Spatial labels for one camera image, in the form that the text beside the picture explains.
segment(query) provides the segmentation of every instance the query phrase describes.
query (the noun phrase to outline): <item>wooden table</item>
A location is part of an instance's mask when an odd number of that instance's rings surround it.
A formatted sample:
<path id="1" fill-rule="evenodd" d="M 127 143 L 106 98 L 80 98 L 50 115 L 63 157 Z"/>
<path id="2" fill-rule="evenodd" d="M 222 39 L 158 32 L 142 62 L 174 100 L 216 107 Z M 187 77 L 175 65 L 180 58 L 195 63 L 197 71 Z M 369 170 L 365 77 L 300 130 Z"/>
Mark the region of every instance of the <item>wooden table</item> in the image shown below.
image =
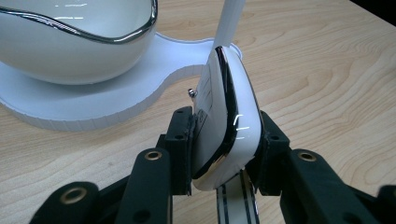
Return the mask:
<path id="1" fill-rule="evenodd" d="M 159 4 L 159 32 L 200 39 L 215 35 L 223 1 Z M 347 0 L 247 0 L 234 43 L 261 110 L 293 148 L 316 151 L 348 185 L 370 194 L 396 184 L 394 26 Z M 41 130 L 0 106 L 0 223 L 27 223 L 67 183 L 102 189 L 128 175 L 172 112 L 191 105 L 186 89 L 197 81 L 180 80 L 139 116 L 85 133 Z M 283 222 L 277 197 L 257 197 L 262 223 Z M 216 222 L 215 192 L 175 197 L 174 223 Z"/>

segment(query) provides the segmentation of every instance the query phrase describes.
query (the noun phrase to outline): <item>small metal knob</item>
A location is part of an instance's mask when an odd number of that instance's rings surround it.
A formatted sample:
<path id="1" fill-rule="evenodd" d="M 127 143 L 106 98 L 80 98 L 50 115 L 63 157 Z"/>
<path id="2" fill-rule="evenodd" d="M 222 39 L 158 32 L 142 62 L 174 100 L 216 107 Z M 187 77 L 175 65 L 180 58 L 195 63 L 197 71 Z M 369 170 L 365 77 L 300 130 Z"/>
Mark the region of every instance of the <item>small metal knob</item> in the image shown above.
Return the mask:
<path id="1" fill-rule="evenodd" d="M 193 89 L 189 89 L 189 96 L 191 99 L 195 98 L 195 96 L 198 94 L 198 91 L 195 91 Z"/>

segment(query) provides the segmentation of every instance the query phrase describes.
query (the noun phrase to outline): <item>silver metal edge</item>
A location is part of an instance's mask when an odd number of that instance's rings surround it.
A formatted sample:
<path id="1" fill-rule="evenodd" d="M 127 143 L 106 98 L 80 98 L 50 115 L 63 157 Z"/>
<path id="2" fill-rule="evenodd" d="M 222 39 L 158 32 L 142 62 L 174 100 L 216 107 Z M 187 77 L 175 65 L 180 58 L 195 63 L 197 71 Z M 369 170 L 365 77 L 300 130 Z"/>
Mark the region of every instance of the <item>silver metal edge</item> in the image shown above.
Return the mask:
<path id="1" fill-rule="evenodd" d="M 74 26 L 68 25 L 62 21 L 57 21 L 48 16 L 37 14 L 30 11 L 17 10 L 8 7 L 0 7 L 0 13 L 18 16 L 29 21 L 35 21 L 50 26 L 52 28 L 56 28 L 63 32 L 66 32 L 70 35 L 76 35 L 78 37 L 82 37 L 91 41 L 95 41 L 103 44 L 121 45 L 138 39 L 140 36 L 144 35 L 153 28 L 158 18 L 158 3 L 157 0 L 151 0 L 150 17 L 143 26 L 141 26 L 139 29 L 134 30 L 128 35 L 123 35 L 120 37 L 104 37 L 100 35 L 94 35 L 86 31 L 80 30 Z"/>
<path id="2" fill-rule="evenodd" d="M 216 54 L 218 55 L 218 63 L 219 63 L 219 67 L 220 67 L 220 72 L 222 76 L 226 76 L 227 78 L 230 78 L 231 80 L 232 77 L 230 77 L 229 73 L 230 73 L 230 67 L 228 65 L 228 61 L 227 61 L 227 57 L 224 53 L 223 50 L 223 46 L 218 46 L 214 49 L 214 51 L 216 52 Z M 235 105 L 235 111 L 233 111 L 233 113 L 238 114 L 238 106 L 237 106 L 237 102 L 236 102 L 236 98 L 235 98 L 235 92 L 233 91 L 233 101 L 229 102 L 226 101 L 226 107 L 227 110 L 230 109 L 231 105 Z M 219 165 L 221 165 L 225 158 L 227 158 L 228 154 L 230 153 L 230 151 L 233 148 L 233 143 L 235 141 L 235 137 L 238 133 L 237 130 L 232 131 L 234 129 L 234 126 L 230 126 L 229 123 L 227 123 L 227 128 L 226 128 L 226 134 L 224 136 L 224 139 L 222 140 L 222 143 L 220 144 L 220 146 L 216 149 L 215 153 L 211 156 L 211 158 L 204 164 L 204 166 L 202 166 L 195 174 L 193 174 L 193 181 L 195 181 L 196 183 L 200 182 L 200 179 L 206 179 L 206 176 L 208 173 L 210 173 L 210 171 L 212 170 L 216 170 L 217 167 Z M 232 145 L 229 147 L 225 147 L 224 146 L 224 140 L 225 139 L 229 139 L 232 143 Z"/>

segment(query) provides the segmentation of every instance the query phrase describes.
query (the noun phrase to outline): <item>white acrylic base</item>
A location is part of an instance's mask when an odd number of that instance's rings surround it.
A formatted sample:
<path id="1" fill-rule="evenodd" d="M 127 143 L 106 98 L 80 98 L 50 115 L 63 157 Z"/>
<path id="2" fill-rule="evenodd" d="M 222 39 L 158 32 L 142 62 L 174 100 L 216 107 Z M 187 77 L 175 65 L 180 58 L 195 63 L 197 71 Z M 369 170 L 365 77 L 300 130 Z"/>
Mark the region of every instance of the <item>white acrylic base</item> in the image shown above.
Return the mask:
<path id="1" fill-rule="evenodd" d="M 201 74 L 213 41 L 182 41 L 156 34 L 131 70 L 82 86 L 43 82 L 0 63 L 0 103 L 19 119 L 44 129 L 78 132 L 105 128 L 147 109 L 175 81 Z M 231 47 L 242 57 L 237 46 Z"/>

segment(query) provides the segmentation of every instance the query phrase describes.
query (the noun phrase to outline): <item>black mechanical arm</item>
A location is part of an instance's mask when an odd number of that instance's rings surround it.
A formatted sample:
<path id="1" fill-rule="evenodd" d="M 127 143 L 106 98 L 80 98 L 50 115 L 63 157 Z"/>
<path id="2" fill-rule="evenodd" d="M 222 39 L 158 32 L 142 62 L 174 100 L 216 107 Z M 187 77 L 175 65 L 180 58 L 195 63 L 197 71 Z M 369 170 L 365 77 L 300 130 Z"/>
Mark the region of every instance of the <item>black mechanical arm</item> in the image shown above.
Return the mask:
<path id="1" fill-rule="evenodd" d="M 260 153 L 246 170 L 263 196 L 280 196 L 287 223 L 396 223 L 396 186 L 377 197 L 346 185 L 319 154 L 290 149 L 262 112 Z M 191 195 L 191 107 L 176 110 L 157 146 L 142 151 L 129 176 L 99 190 L 75 182 L 53 192 L 31 223 L 172 223 L 172 196 Z"/>

